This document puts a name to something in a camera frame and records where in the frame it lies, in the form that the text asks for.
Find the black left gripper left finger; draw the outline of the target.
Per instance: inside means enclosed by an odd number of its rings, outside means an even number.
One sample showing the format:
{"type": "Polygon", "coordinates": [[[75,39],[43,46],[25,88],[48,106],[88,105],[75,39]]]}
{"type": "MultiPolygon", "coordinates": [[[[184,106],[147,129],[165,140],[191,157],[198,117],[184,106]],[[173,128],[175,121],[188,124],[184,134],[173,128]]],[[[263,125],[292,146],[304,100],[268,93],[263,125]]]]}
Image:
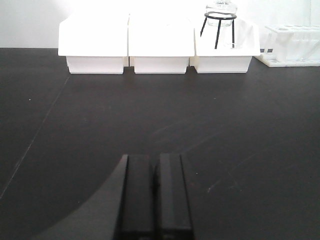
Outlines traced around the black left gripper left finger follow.
{"type": "Polygon", "coordinates": [[[153,167],[147,155],[126,156],[116,240],[155,238],[153,176],[153,167]]]}

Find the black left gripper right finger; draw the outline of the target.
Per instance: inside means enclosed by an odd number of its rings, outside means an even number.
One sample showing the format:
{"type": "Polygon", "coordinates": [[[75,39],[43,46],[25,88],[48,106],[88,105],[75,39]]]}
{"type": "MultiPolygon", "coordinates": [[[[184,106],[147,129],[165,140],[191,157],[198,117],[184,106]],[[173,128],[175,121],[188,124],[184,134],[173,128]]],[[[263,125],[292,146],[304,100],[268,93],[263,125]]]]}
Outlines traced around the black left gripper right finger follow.
{"type": "Polygon", "coordinates": [[[181,156],[162,153],[154,170],[155,238],[193,240],[188,195],[181,156]]]}

